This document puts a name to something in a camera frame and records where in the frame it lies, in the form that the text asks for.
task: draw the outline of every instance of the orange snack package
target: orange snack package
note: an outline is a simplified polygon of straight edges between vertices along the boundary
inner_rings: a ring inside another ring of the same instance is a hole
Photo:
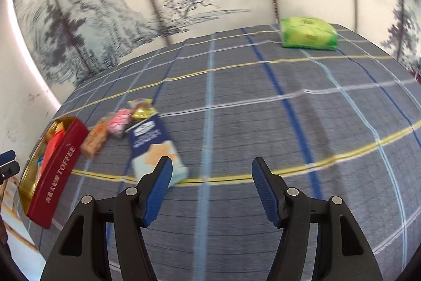
[[[83,141],[81,151],[88,159],[94,160],[107,141],[107,124],[111,117],[112,114],[100,119]]]

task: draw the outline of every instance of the wrapped candy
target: wrapped candy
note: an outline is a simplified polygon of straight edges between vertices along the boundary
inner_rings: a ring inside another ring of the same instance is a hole
[[[130,108],[133,109],[132,118],[135,121],[146,120],[157,113],[155,107],[152,105],[152,99],[136,99],[127,102]]]
[[[132,121],[131,115],[133,114],[132,109],[120,109],[116,112],[113,118],[107,124],[107,131],[110,135],[121,139],[124,135],[124,130],[128,127]]]
[[[107,124],[111,115],[107,115],[95,124],[94,128],[89,132],[81,145],[82,153],[90,160],[95,159],[108,138]]]

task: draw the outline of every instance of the pink candy wrapper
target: pink candy wrapper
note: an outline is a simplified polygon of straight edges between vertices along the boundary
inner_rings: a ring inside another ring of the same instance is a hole
[[[124,130],[132,121],[131,115],[133,110],[131,109],[120,109],[118,110],[113,118],[107,124],[107,131],[110,135],[120,139],[124,135]]]

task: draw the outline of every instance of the black clip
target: black clip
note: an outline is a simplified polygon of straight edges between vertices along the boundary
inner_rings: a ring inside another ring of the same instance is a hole
[[[0,185],[20,171],[20,166],[15,161],[16,154],[13,150],[0,154]]]
[[[267,218],[283,228],[267,281],[301,280],[310,223],[318,223],[312,281],[383,280],[373,251],[342,198],[308,198],[288,188],[261,157],[253,161],[252,175]]]
[[[41,281],[111,281],[106,222],[114,222],[123,279],[157,281],[140,227],[146,228],[156,219],[172,169],[171,159],[163,156],[136,187],[98,201],[84,196],[62,229]]]

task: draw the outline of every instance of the metal screw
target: metal screw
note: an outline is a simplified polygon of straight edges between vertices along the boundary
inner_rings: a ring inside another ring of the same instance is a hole
[[[137,188],[136,187],[129,187],[126,190],[126,194],[127,195],[135,195],[137,193]]]
[[[342,204],[342,198],[338,197],[338,196],[334,196],[334,197],[332,197],[332,202],[336,205],[340,205],[340,204]]]
[[[91,201],[92,201],[92,197],[90,195],[85,195],[81,200],[81,202],[84,204],[89,204]]]
[[[287,189],[287,193],[293,197],[295,197],[296,195],[298,195],[298,189],[291,187]]]

